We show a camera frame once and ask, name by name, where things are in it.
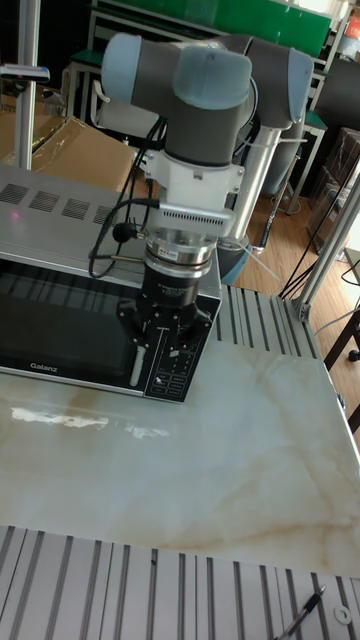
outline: black cable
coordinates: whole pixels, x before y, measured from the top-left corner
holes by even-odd
[[[151,200],[152,199],[152,194],[153,194],[153,187],[154,187],[154,183],[152,180],[149,180],[149,193],[148,193],[148,198]],[[149,219],[149,213],[150,213],[150,209],[151,209],[151,205],[148,204],[146,207],[146,211],[145,211],[145,215],[144,215],[144,220],[143,223],[141,225],[141,229],[140,231],[145,231],[145,227],[147,225],[147,221]]]
[[[350,178],[351,178],[351,173],[350,173],[350,174],[349,174],[349,176],[348,176],[348,177],[343,181],[343,183],[340,185],[340,189],[339,189],[339,191],[338,191],[338,193],[337,193],[337,195],[336,195],[336,198],[334,199],[334,201],[333,201],[333,202],[329,205],[329,207],[327,208],[327,210],[326,210],[326,212],[324,213],[324,215],[323,215],[322,219],[320,220],[320,222],[319,222],[318,226],[316,227],[316,229],[315,229],[314,233],[312,234],[312,236],[311,236],[311,238],[310,238],[310,240],[309,240],[309,243],[308,243],[308,245],[307,245],[307,247],[306,247],[306,249],[305,249],[304,253],[302,254],[302,256],[301,256],[301,258],[300,258],[299,262],[297,263],[297,265],[296,265],[295,269],[293,270],[293,272],[292,272],[292,274],[291,274],[290,278],[288,279],[288,281],[287,281],[287,283],[285,284],[284,288],[280,291],[280,293],[279,293],[279,297],[280,297],[280,298],[284,298],[284,297],[287,295],[287,289],[288,289],[290,286],[292,286],[292,285],[293,285],[293,282],[292,282],[293,276],[295,275],[295,273],[297,272],[297,270],[298,270],[298,268],[300,267],[301,263],[303,262],[303,260],[304,260],[304,258],[305,258],[305,256],[306,256],[307,252],[309,251],[309,249],[310,249],[310,247],[311,247],[311,245],[312,245],[312,243],[313,243],[313,241],[314,241],[314,238],[315,238],[316,234],[318,233],[318,231],[319,231],[320,227],[321,227],[321,226],[323,225],[323,223],[325,222],[325,220],[326,220],[326,218],[328,217],[328,215],[329,215],[329,214],[331,213],[331,211],[333,210],[333,208],[334,208],[334,206],[335,206],[335,204],[336,204],[336,201],[337,201],[338,197],[340,196],[340,194],[341,194],[342,190],[343,190],[344,188],[346,188],[346,185],[348,184],[348,182],[349,182]]]
[[[285,294],[286,296],[290,296],[290,294],[293,295],[294,289],[296,289],[296,287],[298,287],[299,285],[303,286],[305,284],[304,281],[310,275],[315,264],[316,264],[316,260],[310,267],[308,267],[305,271],[303,271],[303,273],[301,273],[297,278],[295,278],[295,280],[293,280],[293,282],[291,283],[291,286],[289,286],[286,291],[286,294]]]
[[[348,269],[347,271],[344,271],[344,273],[342,273],[341,276],[340,276],[341,280],[343,280],[347,284],[354,284],[356,287],[360,287],[360,282],[350,282],[350,280],[347,280],[346,278],[344,278],[344,276],[346,276],[347,273],[350,273],[350,271],[354,271],[355,270],[355,267],[357,267],[359,262],[360,262],[360,260],[357,260],[355,262],[355,264],[352,267],[350,267],[350,269]]]
[[[164,130],[164,127],[166,127],[166,120],[164,118],[161,118],[161,117],[158,118],[158,120],[155,122],[154,126],[149,131],[148,135],[146,136],[145,142],[146,142],[147,139],[148,139],[148,142],[150,142],[154,138],[156,132],[158,131],[160,133],[161,131]],[[136,156],[136,158],[134,160],[133,179],[132,179],[132,184],[131,184],[131,187],[130,187],[130,194],[129,194],[130,195],[130,200],[134,196],[134,189],[135,189],[135,184],[136,184],[137,171],[138,171],[138,169],[140,169],[140,165],[142,163],[142,160],[143,160],[144,155],[147,152],[148,148],[149,148],[149,144],[147,144],[147,145],[143,144],[141,146],[141,148],[139,149],[138,155]],[[126,211],[126,215],[125,215],[125,222],[129,222],[129,220],[130,220],[130,210],[131,210],[131,203],[129,203],[129,205],[127,207],[127,211]]]
[[[135,158],[135,160],[133,162],[133,165],[132,165],[132,167],[131,167],[128,175],[127,175],[127,178],[125,180],[124,186],[123,186],[123,188],[121,190],[121,193],[120,193],[120,195],[118,197],[117,203],[114,206],[114,208],[111,211],[109,211],[109,213],[107,214],[107,216],[106,216],[106,218],[105,218],[105,220],[104,220],[104,222],[102,224],[102,227],[100,229],[100,232],[99,232],[99,235],[98,235],[97,240],[95,242],[95,245],[94,245],[93,249],[91,250],[91,252],[89,254],[89,275],[90,275],[90,277],[92,277],[92,278],[94,278],[96,280],[98,280],[100,278],[103,278],[108,273],[110,273],[110,271],[114,268],[114,266],[116,264],[115,260],[112,260],[111,264],[102,273],[99,273],[99,274],[94,273],[94,264],[95,264],[95,261],[97,260],[97,255],[98,255],[99,248],[100,248],[100,246],[101,246],[106,234],[108,233],[108,231],[109,231],[109,229],[110,229],[110,227],[111,227],[111,225],[113,223],[113,220],[114,220],[117,212],[119,211],[119,209],[121,207],[124,206],[122,200],[123,200],[124,194],[126,192],[126,189],[127,189],[128,185],[129,185],[129,182],[130,182],[132,176],[134,175],[134,173],[136,175],[136,171],[138,169],[138,166],[140,166],[142,158],[144,157],[144,155],[145,155],[145,153],[146,153],[146,151],[147,151],[147,149],[149,147],[149,143],[151,142],[153,136],[156,134],[158,128],[161,126],[163,121],[164,121],[163,118],[159,118],[155,122],[153,127],[151,127],[149,133],[147,134],[147,136],[146,136],[146,138],[145,138],[141,148],[139,149],[138,154],[137,154],[137,156],[136,156],[136,158]]]
[[[160,205],[159,200],[155,200],[153,198],[151,198],[151,199],[150,198],[132,198],[132,199],[128,198],[127,200],[124,200],[123,202],[121,202],[119,204],[118,210],[122,209],[122,207],[126,207],[129,203],[130,204],[146,205],[146,207],[149,208],[149,210],[150,210],[150,208],[158,209],[159,205]],[[121,246],[122,246],[121,243],[119,243],[115,255],[119,255]],[[112,255],[113,255],[113,254],[112,255],[111,254],[105,254],[105,255],[96,254],[96,257],[94,257],[93,251],[94,250],[92,250],[89,253],[89,260],[90,260],[90,262],[92,262],[92,264],[95,262],[95,260],[108,260],[109,258],[111,259]],[[92,277],[95,278],[96,280],[98,280],[99,278],[103,277],[103,274],[95,273]]]

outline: galanz logo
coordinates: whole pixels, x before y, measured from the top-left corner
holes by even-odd
[[[30,364],[31,369],[37,369],[38,371],[50,371],[51,373],[57,373],[57,367],[47,367],[45,364],[36,364],[32,362]]]

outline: cardboard box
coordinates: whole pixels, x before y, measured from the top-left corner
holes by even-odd
[[[351,173],[350,182],[346,185],[351,189],[360,173],[360,132],[345,127],[340,129],[325,165],[340,184]]]
[[[60,126],[34,151],[32,170],[121,191],[134,149],[76,118],[60,120]],[[12,164],[14,153],[5,161]]]
[[[43,91],[51,92],[47,98],[43,97]],[[5,93],[1,96],[0,113],[16,113],[16,98]],[[51,89],[46,85],[36,85],[35,91],[35,115],[36,116],[66,116],[66,106],[62,95],[57,89]]]
[[[0,161],[13,162],[15,119],[14,113],[2,112],[0,115]],[[63,121],[64,118],[52,118],[51,116],[34,117],[33,152],[51,136]]]
[[[312,198],[311,206],[313,209],[313,213],[311,214],[306,225],[306,228],[310,236],[313,236],[314,233],[316,232],[313,242],[314,242],[316,252],[318,254],[321,252],[321,249],[324,243],[326,242],[332,229],[334,228],[338,220],[339,214],[341,212],[341,209],[344,206],[347,200],[347,197],[350,193],[350,189],[342,189],[341,194],[338,195],[340,190],[340,184],[336,182],[336,180],[333,178],[333,176],[331,176],[331,174],[329,175],[329,171],[327,171],[325,167],[322,167],[322,171],[319,176],[319,184],[323,184],[323,187],[321,191],[318,190],[317,196],[315,197],[315,194],[314,194]],[[323,219],[330,205],[334,202],[335,198],[337,198],[337,200],[335,202],[334,207],[332,208],[331,212],[327,215],[320,229],[316,231],[318,225],[320,224],[321,220]],[[347,245],[348,240],[349,240],[349,236],[345,239],[343,247],[341,248],[337,256],[338,260],[342,258],[342,254],[343,254],[344,248]]]
[[[321,194],[325,189],[326,184],[331,185],[334,189],[336,189],[336,187],[339,188],[340,186],[329,169],[323,166],[319,171],[319,175],[309,196],[308,202],[312,209],[317,209],[319,206],[319,200],[323,198],[323,195]]]
[[[1,95],[0,113],[15,113],[16,112],[16,98],[14,96]]]

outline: marble tabletop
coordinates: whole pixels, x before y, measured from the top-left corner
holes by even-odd
[[[183,405],[0,375],[0,524],[360,577],[322,362],[210,342]]]

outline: white mounting bracket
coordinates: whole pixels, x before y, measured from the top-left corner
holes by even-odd
[[[157,180],[167,189],[168,202],[212,211],[224,209],[227,194],[240,191],[244,176],[244,168],[237,165],[192,165],[175,160],[163,151],[148,152],[142,168],[147,178]]]

